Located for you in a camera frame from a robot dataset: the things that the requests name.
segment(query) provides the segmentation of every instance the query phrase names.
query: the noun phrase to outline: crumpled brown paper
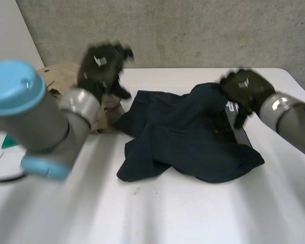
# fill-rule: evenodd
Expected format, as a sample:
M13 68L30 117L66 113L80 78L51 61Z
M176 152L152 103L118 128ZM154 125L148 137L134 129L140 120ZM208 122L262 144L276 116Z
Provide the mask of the crumpled brown paper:
M61 99L77 83L79 65L63 63L38 70L47 86L47 90L57 99ZM114 95L104 95L101 112L97 117L92 132L115 131L113 124L124 114L121 99Z

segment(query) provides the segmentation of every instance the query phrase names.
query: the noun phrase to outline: gray robot arm segment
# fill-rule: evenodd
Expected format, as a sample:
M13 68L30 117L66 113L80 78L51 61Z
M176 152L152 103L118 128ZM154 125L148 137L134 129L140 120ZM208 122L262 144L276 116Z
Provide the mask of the gray robot arm segment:
M305 103L276 93L261 106L261 120L305 154Z
M75 88L63 97L59 108L67 118L68 132L63 140L50 151L27 150L21 162L21 167L29 173L38 174L37 170L32 172L32 166L27 161L29 158L37 158L45 162L56 162L72 169L91 127L96 122L101 107L98 100L91 93ZM59 174L48 170L47 174L42 176L56 178L56 175L59 178Z

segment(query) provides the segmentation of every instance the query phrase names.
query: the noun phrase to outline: concrete wall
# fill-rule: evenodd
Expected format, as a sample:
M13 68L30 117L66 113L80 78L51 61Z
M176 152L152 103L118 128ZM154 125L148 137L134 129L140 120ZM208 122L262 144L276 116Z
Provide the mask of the concrete wall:
M277 67L305 89L303 0L17 0L46 65L129 43L128 67Z

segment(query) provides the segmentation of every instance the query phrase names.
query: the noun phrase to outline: glove fingers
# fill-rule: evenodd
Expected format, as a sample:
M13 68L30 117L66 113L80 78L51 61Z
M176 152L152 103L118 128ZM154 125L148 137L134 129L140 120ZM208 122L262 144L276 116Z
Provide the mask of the glove fingers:
M239 104L238 107L238 115L235 119L234 128L241 129L244 125L245 120L247 119L248 115L251 114L251 111L247 110L245 106Z
M121 99L129 99L131 97L131 94L121 87L118 81L114 82L109 93L112 93Z

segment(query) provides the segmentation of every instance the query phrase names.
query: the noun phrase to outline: white table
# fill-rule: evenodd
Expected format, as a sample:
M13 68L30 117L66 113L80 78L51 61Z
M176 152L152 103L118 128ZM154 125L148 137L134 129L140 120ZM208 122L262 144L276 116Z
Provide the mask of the white table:
M130 69L122 83L137 90L188 93L228 69ZM257 69L277 90L305 100L284 70ZM128 110L131 102L124 102ZM257 116L246 133L265 164L225 183L208 184L169 169L160 177L120 181L124 134L89 136L64 184L28 178L0 186L0 244L5 243L302 243L305 156ZM0 146L4 135L0 134ZM18 168L23 149L0 151L0 174Z

